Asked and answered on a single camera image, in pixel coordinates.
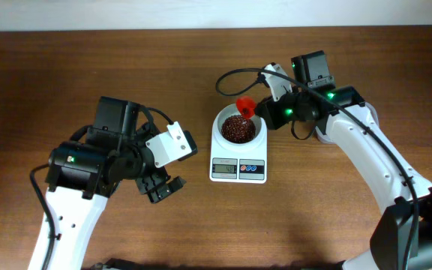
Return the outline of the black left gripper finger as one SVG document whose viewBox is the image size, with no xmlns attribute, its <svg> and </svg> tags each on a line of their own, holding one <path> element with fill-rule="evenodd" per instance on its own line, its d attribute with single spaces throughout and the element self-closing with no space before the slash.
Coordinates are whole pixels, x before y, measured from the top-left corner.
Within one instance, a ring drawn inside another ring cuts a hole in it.
<svg viewBox="0 0 432 270">
<path fill-rule="evenodd" d="M 164 173 L 160 170 L 139 176 L 135 180 L 141 194 L 148 194 L 164 183 Z"/>
<path fill-rule="evenodd" d="M 155 189 L 148 193 L 149 201 L 152 204 L 159 203 L 174 194 L 176 191 L 182 189 L 185 184 L 186 181 L 180 176 L 175 177 L 170 182 L 159 184 Z"/>
</svg>

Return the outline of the red plastic measuring scoop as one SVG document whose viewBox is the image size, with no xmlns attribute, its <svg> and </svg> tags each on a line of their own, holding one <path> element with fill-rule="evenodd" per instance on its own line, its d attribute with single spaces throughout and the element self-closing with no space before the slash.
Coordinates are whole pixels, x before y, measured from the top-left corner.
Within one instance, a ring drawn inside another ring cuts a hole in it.
<svg viewBox="0 0 432 270">
<path fill-rule="evenodd" d="M 236 108 L 239 113 L 246 119 L 251 119 L 255 112 L 254 110 L 257 107 L 257 103 L 249 96 L 239 97 L 235 102 Z"/>
</svg>

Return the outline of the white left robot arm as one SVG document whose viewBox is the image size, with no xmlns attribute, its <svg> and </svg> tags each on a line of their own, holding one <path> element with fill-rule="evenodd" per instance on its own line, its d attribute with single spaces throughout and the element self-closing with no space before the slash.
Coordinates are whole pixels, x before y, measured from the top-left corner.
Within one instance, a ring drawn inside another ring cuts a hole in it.
<svg viewBox="0 0 432 270">
<path fill-rule="evenodd" d="M 51 151 L 43 165 L 45 193 L 30 172 L 43 208 L 30 269 L 80 269 L 95 225 L 121 181 L 135 181 L 152 204 L 184 186 L 185 180 L 171 177 L 165 165 L 195 155 L 197 145 L 176 121 L 159 131 L 153 112 L 139 103 L 101 97 L 94 123 Z"/>
</svg>

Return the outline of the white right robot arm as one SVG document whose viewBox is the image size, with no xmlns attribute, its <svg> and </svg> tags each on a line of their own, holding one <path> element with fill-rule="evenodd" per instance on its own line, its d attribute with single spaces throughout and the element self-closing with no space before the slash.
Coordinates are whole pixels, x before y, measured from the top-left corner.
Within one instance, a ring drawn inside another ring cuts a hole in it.
<svg viewBox="0 0 432 270">
<path fill-rule="evenodd" d="M 268 129 L 314 122 L 317 136 L 337 145 L 370 188 L 382 217 L 364 253 L 336 269 L 432 269 L 432 183 L 380 130 L 352 87 L 335 85 L 322 51 L 292 58 L 293 78 L 271 63 L 258 79 L 271 97 L 256 106 Z"/>
</svg>

